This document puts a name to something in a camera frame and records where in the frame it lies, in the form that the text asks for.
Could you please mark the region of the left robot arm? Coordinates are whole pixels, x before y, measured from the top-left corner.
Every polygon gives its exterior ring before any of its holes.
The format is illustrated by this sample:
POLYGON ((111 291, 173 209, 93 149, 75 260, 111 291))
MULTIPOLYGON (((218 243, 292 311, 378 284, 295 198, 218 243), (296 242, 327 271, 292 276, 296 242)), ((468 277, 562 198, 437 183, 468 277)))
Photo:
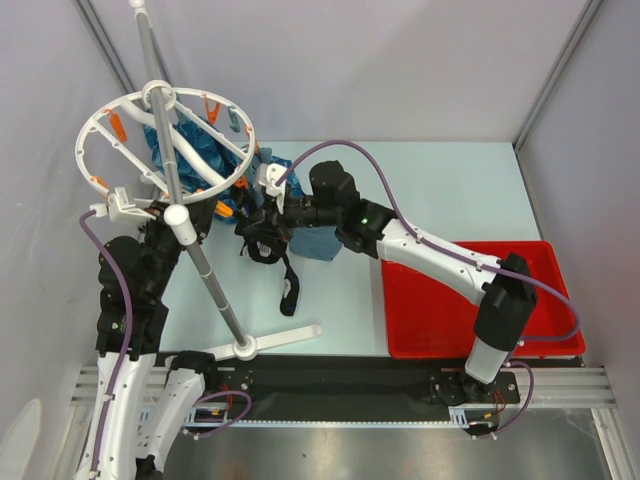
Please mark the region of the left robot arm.
POLYGON ((168 317, 162 296, 183 248, 160 220, 151 221, 142 240, 119 236, 102 242, 88 221, 106 212, 105 206, 94 205, 79 219, 99 250, 102 290, 95 407, 75 476, 160 479, 194 403, 218 393, 220 376, 213 355, 178 353, 153 410, 140 418, 168 317))

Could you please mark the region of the black sports sock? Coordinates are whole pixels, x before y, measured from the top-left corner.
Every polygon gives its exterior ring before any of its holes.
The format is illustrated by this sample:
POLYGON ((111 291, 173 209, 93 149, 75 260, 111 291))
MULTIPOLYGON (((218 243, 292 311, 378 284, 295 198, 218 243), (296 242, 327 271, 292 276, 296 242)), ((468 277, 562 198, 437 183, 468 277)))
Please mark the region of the black sports sock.
POLYGON ((300 280, 291 265, 289 257, 284 255, 282 261, 285 265, 285 274, 279 308, 282 315, 291 317, 295 314, 298 305, 300 280))
POLYGON ((239 190, 232 196, 236 211, 234 233, 243 238, 243 252, 257 263, 275 264, 284 259, 287 242, 278 224, 279 211, 273 200, 258 205, 247 190, 239 190))

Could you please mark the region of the white round clip hanger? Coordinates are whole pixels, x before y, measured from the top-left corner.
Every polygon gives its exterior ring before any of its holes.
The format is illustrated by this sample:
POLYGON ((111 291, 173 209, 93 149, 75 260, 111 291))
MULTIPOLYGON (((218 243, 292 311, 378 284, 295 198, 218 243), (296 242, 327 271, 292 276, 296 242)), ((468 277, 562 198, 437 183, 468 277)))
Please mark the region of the white round clip hanger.
POLYGON ((78 133, 74 149, 77 168, 88 184, 102 196, 107 196, 109 189, 94 179, 94 175, 90 173, 85 163, 85 143, 87 137, 91 134, 99 134, 106 139, 109 145, 120 152, 128 162, 137 168, 144 178, 151 181, 152 184, 162 191, 167 200, 173 197, 170 193, 168 181, 177 181, 179 179, 177 174, 167 174, 165 177, 158 176, 125 146, 120 136, 112 134, 104 127, 101 120, 109 114, 116 112, 116 110, 121 110, 140 124, 155 128, 158 143, 167 151, 169 159, 174 161, 176 159, 175 154, 180 153, 195 172, 208 183, 209 187, 207 189, 199 193, 184 195, 182 199, 187 204, 217 196, 230 188, 232 184, 244 175, 257 151, 258 143, 252 121, 244 110, 234 102, 205 90, 173 87, 165 81, 152 80, 148 82, 141 91, 120 96, 101 107, 86 120, 78 133), (229 140, 223 133, 216 130, 207 121, 196 115, 192 109, 180 102, 178 100, 180 96, 201 98, 224 106, 237 122, 244 125, 248 145, 241 148, 229 140), (191 144, 174 129, 168 117, 168 113, 172 110, 177 111, 187 119, 193 121, 211 138, 221 143, 237 156, 239 164, 230 175, 224 177, 217 173, 196 152, 191 144))

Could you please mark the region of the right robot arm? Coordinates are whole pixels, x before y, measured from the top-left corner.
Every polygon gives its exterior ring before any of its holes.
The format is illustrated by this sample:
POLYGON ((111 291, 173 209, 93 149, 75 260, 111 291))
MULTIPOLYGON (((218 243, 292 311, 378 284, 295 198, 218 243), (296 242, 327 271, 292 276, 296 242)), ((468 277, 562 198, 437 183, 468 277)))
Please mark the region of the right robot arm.
POLYGON ((460 387, 471 401, 493 394, 499 370, 537 304, 535 289, 526 281, 525 259, 514 253, 500 259, 427 233, 395 210, 362 198, 338 161, 315 165, 312 192, 300 197, 281 181, 285 172, 277 163, 258 167, 254 185, 263 202, 239 229, 246 243, 260 243, 280 255, 295 230, 330 228, 346 249, 411 268, 455 291, 478 309, 460 387))

